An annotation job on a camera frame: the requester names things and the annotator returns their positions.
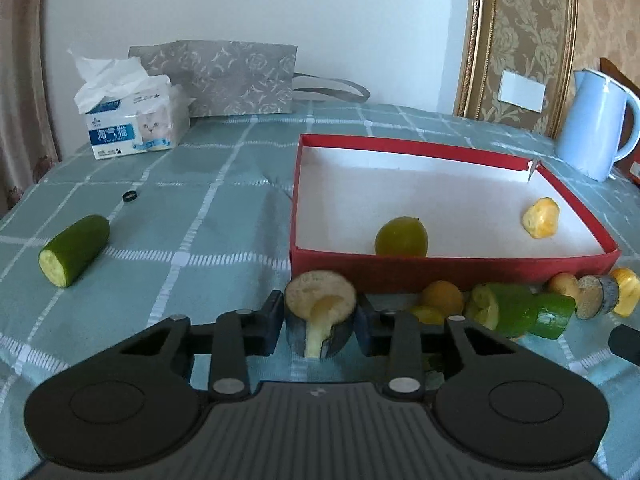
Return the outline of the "small eggplant slice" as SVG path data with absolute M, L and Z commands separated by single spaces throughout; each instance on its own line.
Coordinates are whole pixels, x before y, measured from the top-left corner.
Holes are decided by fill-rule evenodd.
M 576 315 L 582 320 L 610 313 L 620 300 L 620 285 L 609 275 L 585 275 L 578 288 Z

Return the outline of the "small cucumber chunk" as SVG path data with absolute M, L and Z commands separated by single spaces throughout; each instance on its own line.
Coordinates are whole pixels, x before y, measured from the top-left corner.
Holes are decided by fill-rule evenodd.
M 571 296 L 541 292 L 534 296 L 534 305 L 537 316 L 528 332 L 541 338 L 555 340 L 564 333 L 575 312 L 576 302 Z

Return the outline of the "brown longan fruit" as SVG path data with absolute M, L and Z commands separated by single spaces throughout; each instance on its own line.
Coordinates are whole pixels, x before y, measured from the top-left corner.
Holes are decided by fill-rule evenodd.
M 580 297 L 580 287 L 578 279 L 570 273 L 556 274 L 547 284 L 548 292 L 554 294 L 570 297 L 574 300 L 575 304 L 578 304 Z

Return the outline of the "large cucumber chunk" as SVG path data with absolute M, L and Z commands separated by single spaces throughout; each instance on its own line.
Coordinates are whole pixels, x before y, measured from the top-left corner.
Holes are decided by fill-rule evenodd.
M 534 326 L 538 307 L 526 285 L 487 283 L 471 290 L 464 314 L 488 330 L 516 338 Z

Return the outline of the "green tomato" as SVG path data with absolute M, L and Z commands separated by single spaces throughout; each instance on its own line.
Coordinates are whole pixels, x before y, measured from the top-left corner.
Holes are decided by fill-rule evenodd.
M 378 230 L 374 252 L 384 257 L 425 257 L 428 235 L 419 218 L 397 217 Z
M 420 323 L 431 326 L 442 326 L 445 322 L 445 317 L 438 309 L 427 306 L 414 306 L 409 309 L 409 312 L 414 315 Z M 426 372 L 434 370 L 431 364 L 431 354 L 424 353 L 422 356 L 423 368 Z

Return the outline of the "small orange fruit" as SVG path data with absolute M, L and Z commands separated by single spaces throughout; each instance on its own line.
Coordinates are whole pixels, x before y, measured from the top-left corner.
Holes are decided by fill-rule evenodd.
M 463 312 L 465 299 L 463 292 L 456 285 L 447 281 L 436 281 L 422 290 L 418 305 L 439 310 L 445 318 L 448 318 L 450 315 Z

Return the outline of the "eggplant piece with white flesh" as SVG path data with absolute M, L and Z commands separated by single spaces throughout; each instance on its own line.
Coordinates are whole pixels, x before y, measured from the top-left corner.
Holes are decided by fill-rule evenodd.
M 333 271 L 299 274 L 284 291 L 286 340 L 306 359 L 329 359 L 352 336 L 357 293 L 354 285 Z

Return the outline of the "green checked tablecloth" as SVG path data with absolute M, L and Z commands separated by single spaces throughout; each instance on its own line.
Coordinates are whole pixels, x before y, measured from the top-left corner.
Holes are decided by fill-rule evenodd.
M 639 265 L 639 191 L 566 166 L 544 136 L 393 105 L 301 102 L 292 114 L 199 119 L 171 151 L 96 160 L 82 148 L 1 222 L 1 474 L 38 463 L 23 424 L 40 382 L 161 318 L 196 324 L 255 309 L 288 282 L 294 165 L 304 133 L 382 136 L 539 158 Z M 89 214 L 107 248 L 73 286 L 38 266 L 50 238 Z

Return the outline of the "lone cucumber piece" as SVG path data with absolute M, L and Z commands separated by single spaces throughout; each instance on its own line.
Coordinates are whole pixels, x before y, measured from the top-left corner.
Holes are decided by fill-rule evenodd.
M 54 286 L 70 287 L 106 247 L 110 233 L 110 222 L 99 214 L 78 220 L 40 250 L 40 270 Z

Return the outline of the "red box with label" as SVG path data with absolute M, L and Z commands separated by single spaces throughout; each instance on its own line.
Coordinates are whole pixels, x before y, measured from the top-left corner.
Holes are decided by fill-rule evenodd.
M 630 165 L 626 177 L 634 182 L 635 185 L 640 185 L 640 162 L 638 160 L 634 160 Z

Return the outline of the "red shallow cardboard box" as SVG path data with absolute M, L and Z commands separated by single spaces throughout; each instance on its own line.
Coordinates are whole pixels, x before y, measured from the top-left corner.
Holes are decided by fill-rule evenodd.
M 524 212 L 543 197 L 558 230 L 536 240 Z M 422 258 L 375 255 L 387 221 L 419 218 Z M 620 248 L 586 205 L 542 162 L 445 144 L 370 136 L 299 139 L 290 237 L 294 274 L 332 270 L 362 292 L 420 292 L 444 280 L 537 284 L 553 275 L 605 274 Z

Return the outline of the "beige floral curtain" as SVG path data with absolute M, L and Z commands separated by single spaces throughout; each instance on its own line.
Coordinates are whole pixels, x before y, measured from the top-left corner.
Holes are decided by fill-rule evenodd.
M 1 212 L 58 163 L 41 53 L 42 0 L 1 0 Z

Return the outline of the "tissue pack with cat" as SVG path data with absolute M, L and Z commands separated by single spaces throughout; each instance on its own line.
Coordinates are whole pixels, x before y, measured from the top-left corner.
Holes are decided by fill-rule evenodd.
M 171 150 L 190 129 L 192 100 L 140 58 L 86 58 L 70 49 L 84 84 L 74 96 L 97 160 Z

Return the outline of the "grey patterned paper bag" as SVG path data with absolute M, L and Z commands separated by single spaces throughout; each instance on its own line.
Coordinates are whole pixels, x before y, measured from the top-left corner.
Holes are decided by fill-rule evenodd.
M 288 114 L 295 93 L 357 104 L 371 96 L 350 80 L 299 73 L 294 44 L 177 40 L 133 46 L 128 54 L 149 75 L 166 75 L 182 87 L 193 118 Z

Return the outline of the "white wall switch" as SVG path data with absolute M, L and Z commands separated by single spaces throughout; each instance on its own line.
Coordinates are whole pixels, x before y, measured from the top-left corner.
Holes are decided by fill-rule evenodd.
M 498 101 L 523 110 L 541 113 L 546 86 L 519 74 L 503 70 L 498 90 Z

